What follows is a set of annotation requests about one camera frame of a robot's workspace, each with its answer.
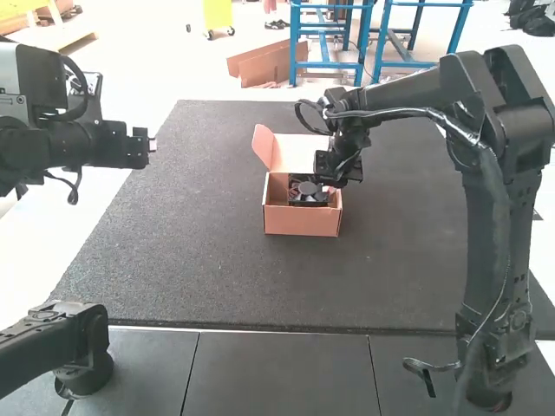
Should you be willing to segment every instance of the black rubber mat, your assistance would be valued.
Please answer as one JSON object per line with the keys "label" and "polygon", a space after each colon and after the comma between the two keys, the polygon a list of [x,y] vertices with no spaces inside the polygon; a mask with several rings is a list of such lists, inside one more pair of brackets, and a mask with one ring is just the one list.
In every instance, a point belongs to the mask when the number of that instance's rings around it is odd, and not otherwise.
{"label": "black rubber mat", "polygon": [[368,337],[204,333],[182,416],[379,416]]}
{"label": "black rubber mat", "polygon": [[[180,101],[52,298],[102,302],[116,322],[304,331],[454,330],[466,205],[426,120],[376,128],[339,238],[265,236],[256,123],[305,133],[292,103]],[[555,308],[532,278],[540,336]]]}
{"label": "black rubber mat", "polygon": [[[428,383],[402,366],[404,357],[443,365],[456,361],[454,338],[420,336],[370,336],[375,382],[382,416],[444,416],[452,412],[454,372],[430,372]],[[517,374],[513,403],[505,416],[549,416],[555,414],[555,378],[536,347],[530,363]],[[461,416],[487,416],[468,401],[461,404]]]}
{"label": "black rubber mat", "polygon": [[[76,400],[69,416],[179,416],[199,334],[110,329],[114,373],[99,392]],[[60,416],[67,401],[46,373],[0,400],[2,416]]]}

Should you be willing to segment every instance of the yellow cart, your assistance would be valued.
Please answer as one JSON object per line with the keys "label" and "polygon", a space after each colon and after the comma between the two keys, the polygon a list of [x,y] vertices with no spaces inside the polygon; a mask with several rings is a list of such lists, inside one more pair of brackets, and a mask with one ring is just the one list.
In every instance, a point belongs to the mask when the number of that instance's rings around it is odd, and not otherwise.
{"label": "yellow cart", "polygon": [[205,36],[211,41],[214,38],[214,30],[227,28],[229,36],[235,35],[233,28],[232,0],[203,0],[203,11],[205,19]]}

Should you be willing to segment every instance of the shoe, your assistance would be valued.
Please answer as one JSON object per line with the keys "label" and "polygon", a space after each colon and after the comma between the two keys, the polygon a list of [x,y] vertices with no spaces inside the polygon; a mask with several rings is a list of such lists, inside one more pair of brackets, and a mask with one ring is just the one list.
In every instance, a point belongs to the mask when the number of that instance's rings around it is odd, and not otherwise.
{"label": "shoe", "polygon": [[283,29],[285,26],[279,24],[278,22],[269,22],[269,23],[264,23],[264,28],[265,29],[270,29],[270,30],[281,30]]}

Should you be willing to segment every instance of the box flap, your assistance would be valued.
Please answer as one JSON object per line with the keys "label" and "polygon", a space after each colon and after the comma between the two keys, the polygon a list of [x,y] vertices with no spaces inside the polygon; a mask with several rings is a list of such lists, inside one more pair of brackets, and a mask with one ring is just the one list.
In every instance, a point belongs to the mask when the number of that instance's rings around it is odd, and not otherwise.
{"label": "box flap", "polygon": [[261,124],[254,127],[252,136],[252,150],[270,172],[313,173],[314,152],[329,146],[326,136],[274,134]]}
{"label": "box flap", "polygon": [[243,54],[230,56],[229,58],[227,58],[227,69],[229,71],[229,75],[234,76],[235,78],[239,77],[239,63],[241,61],[254,58],[255,56],[267,54],[268,52],[272,52],[272,50],[287,47],[288,45],[289,39],[285,39],[284,41],[272,43],[271,45],[266,45],[262,48],[249,50],[248,52],[244,52]]}
{"label": "box flap", "polygon": [[271,156],[273,154],[274,140],[276,136],[271,130],[263,126],[262,124],[257,124],[254,127],[254,134],[252,135],[252,150],[258,156],[262,163],[271,170]]}

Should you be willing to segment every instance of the black bag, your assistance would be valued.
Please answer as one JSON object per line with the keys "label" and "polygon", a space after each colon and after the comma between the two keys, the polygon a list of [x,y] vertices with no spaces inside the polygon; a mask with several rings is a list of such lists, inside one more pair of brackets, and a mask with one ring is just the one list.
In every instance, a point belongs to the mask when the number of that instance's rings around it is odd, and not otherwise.
{"label": "black bag", "polygon": [[509,4],[509,10],[505,13],[505,16],[515,16],[523,11],[531,9],[536,0],[511,0]]}
{"label": "black bag", "polygon": [[511,16],[511,28],[523,29],[532,20],[545,16],[546,7],[546,5],[532,7],[529,10],[525,10],[514,16]]}
{"label": "black bag", "polygon": [[525,33],[532,36],[555,36],[555,22],[547,16],[531,20],[522,29]]}

